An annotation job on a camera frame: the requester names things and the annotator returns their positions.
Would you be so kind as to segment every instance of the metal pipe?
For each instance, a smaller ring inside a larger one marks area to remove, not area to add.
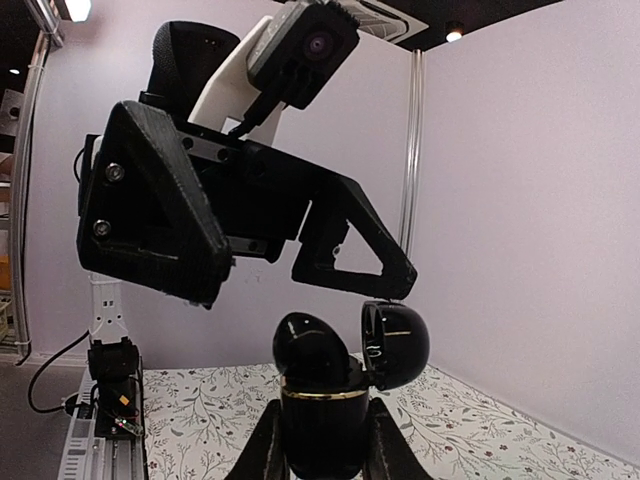
[[[414,50],[411,56],[411,80],[409,84],[409,125],[407,133],[407,161],[405,165],[402,210],[400,212],[399,241],[402,250],[411,256],[418,200],[418,174],[422,144],[422,110],[424,101],[423,53]]]
[[[57,10],[54,11],[47,0],[24,0],[24,3],[40,30],[51,37],[53,45],[61,48],[64,45],[64,35],[59,28],[60,18],[56,14]]]
[[[24,92],[24,104],[18,122],[14,164],[11,179],[11,202],[9,203],[9,261],[11,265],[11,290],[13,294],[13,318],[16,329],[18,354],[24,360],[31,352],[31,339],[27,324],[24,294],[24,245],[31,171],[31,135],[38,91],[44,73],[44,63],[51,43],[49,36],[40,32],[33,52],[27,84]]]

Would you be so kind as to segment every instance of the floral tablecloth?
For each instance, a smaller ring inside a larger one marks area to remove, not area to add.
[[[272,365],[144,374],[151,480],[223,479],[269,400]],[[428,367],[384,398],[416,456],[443,480],[640,480],[608,458]]]

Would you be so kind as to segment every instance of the camera lens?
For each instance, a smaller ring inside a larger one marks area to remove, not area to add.
[[[329,32],[314,32],[304,42],[304,54],[309,60],[324,60],[332,52],[333,37]]]

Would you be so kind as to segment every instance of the white wall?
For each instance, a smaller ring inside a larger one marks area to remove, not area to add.
[[[636,464],[639,25],[566,0],[428,52],[410,297],[435,365]]]
[[[197,20],[243,36],[278,8],[267,0],[94,0],[86,24],[66,26],[67,44],[49,58],[36,118],[26,258],[35,351],[54,352],[88,326],[91,297],[75,251],[71,165],[84,135],[103,131],[112,106],[146,87],[157,28],[167,20]],[[409,72],[408,52],[362,35],[316,101],[304,112],[284,114],[276,137],[278,148],[360,181],[392,232],[400,211]],[[296,252],[290,244],[274,266],[239,259],[211,312],[126,285],[127,323],[146,366],[269,361],[275,327],[294,310],[323,316],[358,349],[363,298],[294,284]],[[365,253],[352,254],[352,265],[372,265]]]

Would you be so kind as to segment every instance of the ceiling light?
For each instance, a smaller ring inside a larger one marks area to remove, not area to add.
[[[69,16],[74,22],[84,22],[89,18],[91,11],[91,0],[65,0]]]
[[[447,22],[447,42],[455,42],[460,40],[464,35],[464,25],[460,22]]]

